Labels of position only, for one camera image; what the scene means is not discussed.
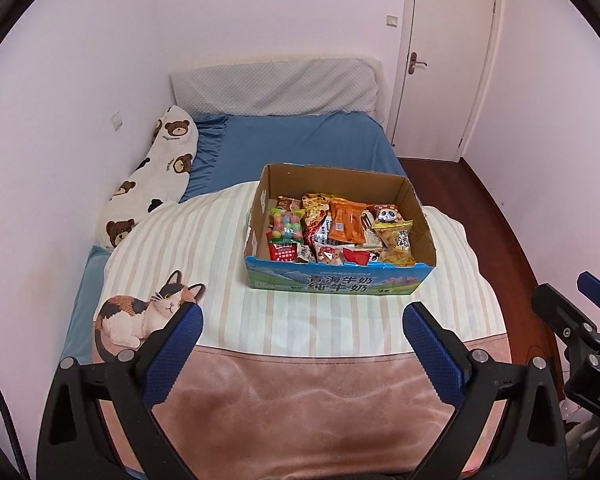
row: cardboard box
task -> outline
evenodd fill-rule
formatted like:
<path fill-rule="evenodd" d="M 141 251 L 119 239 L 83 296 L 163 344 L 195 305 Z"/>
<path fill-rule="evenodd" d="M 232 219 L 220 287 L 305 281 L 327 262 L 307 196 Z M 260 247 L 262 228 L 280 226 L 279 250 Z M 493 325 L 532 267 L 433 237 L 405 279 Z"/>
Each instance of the cardboard box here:
<path fill-rule="evenodd" d="M 272 262 L 267 247 L 269 211 L 278 196 L 302 198 L 320 192 L 367 204 L 395 204 L 406 220 L 413 219 L 413 267 L 374 263 L 345 264 Z M 420 202 L 407 178 L 372 171 L 322 166 L 267 164 L 251 205 L 244 248 L 249 284 L 253 288 L 337 294 L 411 294 L 436 265 L 436 248 Z"/>

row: panda face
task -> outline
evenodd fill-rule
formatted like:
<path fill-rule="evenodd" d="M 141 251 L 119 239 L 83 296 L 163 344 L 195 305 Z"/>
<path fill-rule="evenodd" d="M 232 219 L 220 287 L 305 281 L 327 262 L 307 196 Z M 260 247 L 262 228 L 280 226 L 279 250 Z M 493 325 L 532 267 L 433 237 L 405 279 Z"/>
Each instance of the panda face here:
<path fill-rule="evenodd" d="M 385 208 L 381 209 L 378 213 L 378 220 L 381 222 L 395 222 L 398 219 L 398 215 L 393 209 Z"/>

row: light switch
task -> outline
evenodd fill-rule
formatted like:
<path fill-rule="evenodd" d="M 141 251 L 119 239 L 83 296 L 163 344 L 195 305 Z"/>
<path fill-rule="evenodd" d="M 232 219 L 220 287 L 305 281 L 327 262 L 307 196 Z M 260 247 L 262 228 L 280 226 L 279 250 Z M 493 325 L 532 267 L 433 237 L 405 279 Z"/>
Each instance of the light switch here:
<path fill-rule="evenodd" d="M 120 116 L 120 112 L 116 112 L 115 114 L 113 114 L 113 117 L 111 118 L 111 123 L 113 124 L 114 132 L 120 129 L 120 126 L 122 126 L 122 117 Z"/>

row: cat print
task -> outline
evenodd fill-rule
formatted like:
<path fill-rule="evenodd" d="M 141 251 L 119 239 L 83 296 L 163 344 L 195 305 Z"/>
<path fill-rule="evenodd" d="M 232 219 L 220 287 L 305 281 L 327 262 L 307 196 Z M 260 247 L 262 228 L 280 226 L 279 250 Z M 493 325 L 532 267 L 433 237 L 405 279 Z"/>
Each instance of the cat print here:
<path fill-rule="evenodd" d="M 95 323 L 94 338 L 98 354 L 104 361 L 111 361 L 115 357 L 104 348 L 103 332 L 114 345 L 137 349 L 151 332 L 164 328 L 184 302 L 198 303 L 205 290 L 202 283 L 183 285 L 182 273 L 175 270 L 149 301 L 132 296 L 109 298 L 102 305 Z"/>

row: bear print pillow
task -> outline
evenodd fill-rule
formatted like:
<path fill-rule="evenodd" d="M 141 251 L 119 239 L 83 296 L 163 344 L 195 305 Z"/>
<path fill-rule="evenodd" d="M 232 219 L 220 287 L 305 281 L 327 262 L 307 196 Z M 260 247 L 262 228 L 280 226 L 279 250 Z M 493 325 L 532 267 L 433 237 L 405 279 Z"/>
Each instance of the bear print pillow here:
<path fill-rule="evenodd" d="M 149 153 L 102 208 L 96 244 L 113 250 L 153 210 L 178 202 L 197 150 L 198 129 L 190 115 L 170 107 L 158 119 Z"/>

